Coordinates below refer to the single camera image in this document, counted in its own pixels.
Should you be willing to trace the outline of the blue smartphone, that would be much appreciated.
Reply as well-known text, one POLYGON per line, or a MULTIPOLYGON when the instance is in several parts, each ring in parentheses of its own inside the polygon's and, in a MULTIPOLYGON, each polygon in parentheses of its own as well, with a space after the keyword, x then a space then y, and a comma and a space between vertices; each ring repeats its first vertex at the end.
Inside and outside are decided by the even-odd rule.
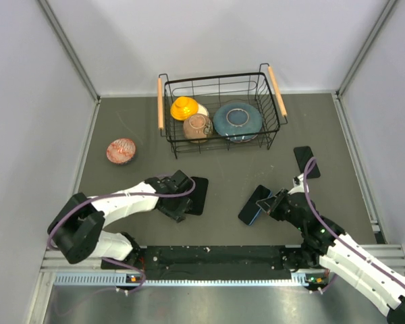
POLYGON ((257 205, 258 200, 266 199, 272 196, 272 191, 265 186, 258 185, 250 198, 246 201, 238 214, 238 219, 245 225, 252 225, 259 217, 262 209, 257 205))

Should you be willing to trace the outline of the black phone case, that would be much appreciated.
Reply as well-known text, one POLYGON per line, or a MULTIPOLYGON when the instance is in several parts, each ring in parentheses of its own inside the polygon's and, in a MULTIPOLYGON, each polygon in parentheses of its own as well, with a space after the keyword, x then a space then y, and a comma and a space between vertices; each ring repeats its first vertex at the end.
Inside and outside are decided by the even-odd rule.
POLYGON ((194 176, 192 176, 192 179, 194 180, 196 186, 189 195, 192 204, 191 207, 186 211, 186 214, 200 216, 204 211, 209 181, 206 178, 194 176))

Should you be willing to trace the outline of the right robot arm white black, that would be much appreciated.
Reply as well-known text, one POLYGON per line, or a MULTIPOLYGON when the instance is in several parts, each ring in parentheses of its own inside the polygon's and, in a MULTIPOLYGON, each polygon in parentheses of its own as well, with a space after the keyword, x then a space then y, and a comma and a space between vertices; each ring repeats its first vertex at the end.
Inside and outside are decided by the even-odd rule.
POLYGON ((341 277, 371 301, 388 323, 405 323, 405 276, 367 252, 339 225, 321 216, 310 199, 304 175, 291 190, 282 189, 256 202, 268 216, 286 221, 303 238, 301 257, 341 277))

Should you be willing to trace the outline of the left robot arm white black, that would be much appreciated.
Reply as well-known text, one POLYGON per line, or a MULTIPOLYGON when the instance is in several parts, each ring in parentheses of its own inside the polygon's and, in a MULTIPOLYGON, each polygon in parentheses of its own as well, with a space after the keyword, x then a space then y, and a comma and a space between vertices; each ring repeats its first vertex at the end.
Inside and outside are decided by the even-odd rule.
POLYGON ((106 232, 105 228, 153 210, 181 222, 192 206, 190 195, 195 189, 195 180, 178 170, 111 194, 88 197, 79 192, 69 198, 48 227, 47 246, 60 251, 72 265, 93 257, 133 267, 140 258, 135 239, 126 233, 106 232))

